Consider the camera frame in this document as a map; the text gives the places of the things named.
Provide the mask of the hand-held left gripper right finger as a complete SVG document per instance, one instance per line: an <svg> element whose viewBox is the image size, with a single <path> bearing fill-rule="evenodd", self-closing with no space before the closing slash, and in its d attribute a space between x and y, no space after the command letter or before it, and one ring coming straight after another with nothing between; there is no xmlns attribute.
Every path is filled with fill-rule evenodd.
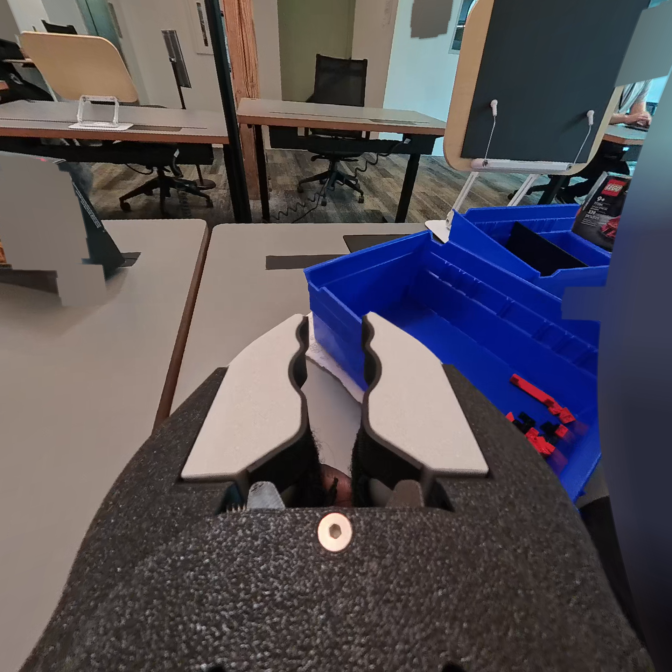
<svg viewBox="0 0 672 672"><path fill-rule="evenodd" d="M449 508L441 479L489 467L439 358L378 313L362 319L366 390L355 445L355 501Z"/></svg>

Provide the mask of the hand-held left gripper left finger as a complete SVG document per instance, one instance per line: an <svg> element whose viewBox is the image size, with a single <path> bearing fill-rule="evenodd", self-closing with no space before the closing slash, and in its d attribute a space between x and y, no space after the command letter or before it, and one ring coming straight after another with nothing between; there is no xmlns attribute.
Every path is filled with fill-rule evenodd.
<svg viewBox="0 0 672 672"><path fill-rule="evenodd" d="M302 387L308 317L295 314L258 337L226 368L181 470L186 483L254 484L292 490L299 506L322 504L319 451Z"/></svg>

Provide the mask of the blue plastic storage bin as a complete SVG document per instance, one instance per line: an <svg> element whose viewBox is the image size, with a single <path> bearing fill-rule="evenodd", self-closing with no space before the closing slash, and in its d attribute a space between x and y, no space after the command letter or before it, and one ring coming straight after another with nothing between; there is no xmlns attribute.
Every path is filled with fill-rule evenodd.
<svg viewBox="0 0 672 672"><path fill-rule="evenodd" d="M572 231L578 205L471 208L455 214L449 240L562 298L566 288L605 286L610 252Z"/></svg>
<svg viewBox="0 0 672 672"><path fill-rule="evenodd" d="M548 465L573 501L600 461L600 326L565 320L561 300L453 243L420 232L304 270L315 338L362 389L362 317L375 312L453 365L503 414L559 422L515 387L533 384L575 417Z"/></svg>

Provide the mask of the pile of red lego pieces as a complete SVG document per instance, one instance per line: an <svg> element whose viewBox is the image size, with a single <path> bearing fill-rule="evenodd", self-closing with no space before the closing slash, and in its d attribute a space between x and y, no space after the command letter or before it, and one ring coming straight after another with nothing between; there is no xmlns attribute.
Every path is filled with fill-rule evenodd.
<svg viewBox="0 0 672 672"><path fill-rule="evenodd" d="M555 452L558 441L567 439L568 425L575 422L576 417L549 393L542 391L520 375L513 374L509 382L543 405L550 415L556 419L555 422L547 421L537 426L536 421L525 412L521 412L518 416L515 416L512 412L505 415L505 418L525 435L527 441L540 455L544 458L550 457Z"/></svg>

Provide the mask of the person's left hand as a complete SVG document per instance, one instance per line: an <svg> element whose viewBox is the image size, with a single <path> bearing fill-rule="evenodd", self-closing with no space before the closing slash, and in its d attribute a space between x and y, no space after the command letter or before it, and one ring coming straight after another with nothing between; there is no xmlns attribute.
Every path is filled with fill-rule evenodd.
<svg viewBox="0 0 672 672"><path fill-rule="evenodd" d="M332 466L321 464L321 478L325 492L325 506L336 508L352 507L352 488L349 475Z"/></svg>

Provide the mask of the black swivel chair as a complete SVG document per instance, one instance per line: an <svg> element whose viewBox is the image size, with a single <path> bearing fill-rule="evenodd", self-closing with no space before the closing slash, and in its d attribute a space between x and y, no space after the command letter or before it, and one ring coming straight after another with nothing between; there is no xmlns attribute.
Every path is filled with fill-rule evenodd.
<svg viewBox="0 0 672 672"><path fill-rule="evenodd" d="M353 60L316 55L315 84L308 103L363 107L365 102L365 80L367 60ZM345 150L355 140L368 139L370 132L361 130L307 129L307 151L314 152L311 160L325 160L329 168L298 181L297 191L302 193L304 185L318 181L323 186L319 196L321 205L326 206L326 192L339 184L358 193L358 202L364 203L364 192L356 176L345 174L339 168L340 162L353 162L360 157Z"/></svg>
<svg viewBox="0 0 672 672"><path fill-rule="evenodd" d="M141 161L131 161L126 166L140 174L141 171L136 166L142 165L145 174L152 177L118 198L123 212L131 211L132 199L154 195L158 197L159 214L162 218L168 218L170 215L167 200L172 196L177 196L185 217L191 213L189 197L200 199L207 209L214 208L210 192L216 184L212 180L205 179L202 172L203 166L211 166L214 163L212 145L147 144L143 148L147 151L145 158Z"/></svg>

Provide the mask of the wooden-edged desk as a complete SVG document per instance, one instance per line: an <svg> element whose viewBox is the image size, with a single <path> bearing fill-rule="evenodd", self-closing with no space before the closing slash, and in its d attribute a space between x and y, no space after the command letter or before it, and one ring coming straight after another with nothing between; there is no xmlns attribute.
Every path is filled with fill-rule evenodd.
<svg viewBox="0 0 672 672"><path fill-rule="evenodd" d="M231 158L223 113L122 105L126 130L75 129L75 101L18 100L1 105L1 151L82 163L211 165L215 146Z"/></svg>
<svg viewBox="0 0 672 672"><path fill-rule="evenodd" d="M435 141L446 130L445 121L414 111L274 99L242 98L237 119L254 131L261 212L266 222L272 215L263 127L268 128L272 148L312 154L408 155L396 223L406 221L421 156L432 154Z"/></svg>

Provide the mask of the black metal pole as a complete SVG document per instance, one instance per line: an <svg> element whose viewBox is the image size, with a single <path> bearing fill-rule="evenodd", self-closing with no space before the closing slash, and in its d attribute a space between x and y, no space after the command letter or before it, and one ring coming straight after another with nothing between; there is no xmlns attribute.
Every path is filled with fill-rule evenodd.
<svg viewBox="0 0 672 672"><path fill-rule="evenodd" d="M237 110L232 87L231 64L227 50L221 3L219 1L205 1L204 3L227 137L229 139L228 145L223 147L223 156L231 195L232 211L236 223L250 223L251 207L240 143Z"/></svg>

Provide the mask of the clear acrylic stand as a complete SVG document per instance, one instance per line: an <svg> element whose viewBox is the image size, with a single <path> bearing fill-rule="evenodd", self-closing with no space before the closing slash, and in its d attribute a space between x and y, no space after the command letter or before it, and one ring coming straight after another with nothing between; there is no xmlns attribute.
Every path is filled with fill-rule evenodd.
<svg viewBox="0 0 672 672"><path fill-rule="evenodd" d="M92 104L111 104L113 114L111 120L85 119L85 108ZM121 132L131 129L133 122L120 121L120 100L115 96L87 96L82 95L78 101L76 122L69 126L71 130L109 130Z"/></svg>

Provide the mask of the black board wooden rim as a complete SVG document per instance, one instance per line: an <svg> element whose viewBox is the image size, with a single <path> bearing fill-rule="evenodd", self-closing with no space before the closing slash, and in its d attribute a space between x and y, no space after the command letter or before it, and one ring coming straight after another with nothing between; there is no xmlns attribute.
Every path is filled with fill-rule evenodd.
<svg viewBox="0 0 672 672"><path fill-rule="evenodd" d="M477 1L466 21L443 137L447 163L592 160L649 1Z"/></svg>

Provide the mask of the dark screen on stand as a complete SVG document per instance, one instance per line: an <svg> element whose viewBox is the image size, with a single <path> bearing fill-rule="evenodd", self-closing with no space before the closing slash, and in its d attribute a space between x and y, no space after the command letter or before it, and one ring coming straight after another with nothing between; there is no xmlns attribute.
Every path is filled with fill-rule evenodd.
<svg viewBox="0 0 672 672"><path fill-rule="evenodd" d="M165 47L167 49L169 61L171 63L173 77L175 79L175 84L177 86L180 97L181 107L183 110L186 110L187 105L183 96L183 90L191 88L191 81L189 78L186 62L184 61L180 39L177 35L177 31L174 29L162 29L161 33Z"/></svg>

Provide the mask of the light wooden panel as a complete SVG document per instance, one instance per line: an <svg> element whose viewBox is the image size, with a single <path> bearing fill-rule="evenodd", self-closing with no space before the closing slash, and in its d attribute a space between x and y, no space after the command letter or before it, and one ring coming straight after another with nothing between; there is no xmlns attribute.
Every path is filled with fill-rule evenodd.
<svg viewBox="0 0 672 672"><path fill-rule="evenodd" d="M60 97L115 97L139 102L139 93L118 49L100 36L21 32L21 48Z"/></svg>

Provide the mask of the dark jacket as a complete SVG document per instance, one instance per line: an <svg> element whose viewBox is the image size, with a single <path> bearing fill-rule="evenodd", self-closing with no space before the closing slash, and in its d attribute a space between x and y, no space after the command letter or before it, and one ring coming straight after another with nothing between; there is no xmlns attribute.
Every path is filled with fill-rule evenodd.
<svg viewBox="0 0 672 672"><path fill-rule="evenodd" d="M16 43L1 39L1 105L18 100L53 101L47 91L25 80L8 60L22 61L23 53Z"/></svg>

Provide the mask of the grey metal rail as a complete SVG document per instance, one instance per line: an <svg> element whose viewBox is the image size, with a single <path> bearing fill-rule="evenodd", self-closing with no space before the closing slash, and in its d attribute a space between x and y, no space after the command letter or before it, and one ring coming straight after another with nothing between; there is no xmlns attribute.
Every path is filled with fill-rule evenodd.
<svg viewBox="0 0 672 672"><path fill-rule="evenodd" d="M519 173L526 174L523 184L509 200L507 207L517 206L525 197L527 191L532 187L537 176L543 174L569 176L574 167L574 163L568 162L547 162L547 161L512 161L506 159L473 159L471 161L470 172L465 184L459 192L451 210L445 218L440 220L428 220L425 222L425 228L441 242L446 243L449 240L449 233L452 221L458 214L460 207L466 200L471 188L482 173Z"/></svg>

